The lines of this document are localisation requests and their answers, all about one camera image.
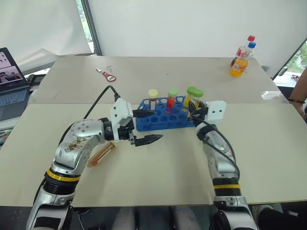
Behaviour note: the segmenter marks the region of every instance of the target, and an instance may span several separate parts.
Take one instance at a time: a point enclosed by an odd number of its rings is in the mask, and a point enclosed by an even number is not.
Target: person's arm
[[[297,81],[296,86],[294,90],[292,91],[290,98],[294,100],[299,100],[299,101],[306,100],[307,98],[307,68],[304,70],[301,77]],[[295,107],[295,109],[299,112],[299,114],[303,118],[306,118],[302,103],[297,103],[297,102],[290,102],[290,103]]]

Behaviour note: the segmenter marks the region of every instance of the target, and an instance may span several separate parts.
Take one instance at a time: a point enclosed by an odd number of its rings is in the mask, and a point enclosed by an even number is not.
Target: yellow ring
[[[239,184],[221,184],[221,185],[215,185],[214,189],[222,189],[222,188],[241,188],[241,185]]]
[[[50,176],[51,178],[58,180],[58,181],[67,181],[67,182],[74,182],[74,181],[78,181],[80,180],[80,177],[64,177],[64,176],[58,176],[55,175],[54,173],[52,173],[50,171],[50,169],[48,169],[47,171],[48,176]]]

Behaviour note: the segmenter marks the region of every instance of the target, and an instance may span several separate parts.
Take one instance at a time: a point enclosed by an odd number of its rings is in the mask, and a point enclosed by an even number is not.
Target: laptop
[[[0,48],[0,121],[20,116],[27,106],[30,85],[7,48]]]

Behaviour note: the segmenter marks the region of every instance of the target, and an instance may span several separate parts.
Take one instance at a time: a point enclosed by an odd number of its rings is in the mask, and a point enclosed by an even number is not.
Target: laptop keyboard
[[[8,93],[0,96],[0,106],[22,102],[25,99],[27,90]]]

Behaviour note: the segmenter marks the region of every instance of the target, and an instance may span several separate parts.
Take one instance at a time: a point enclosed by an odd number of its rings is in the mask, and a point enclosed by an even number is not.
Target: red bottle cap
[[[253,42],[255,40],[255,36],[250,35],[248,36],[248,41]]]

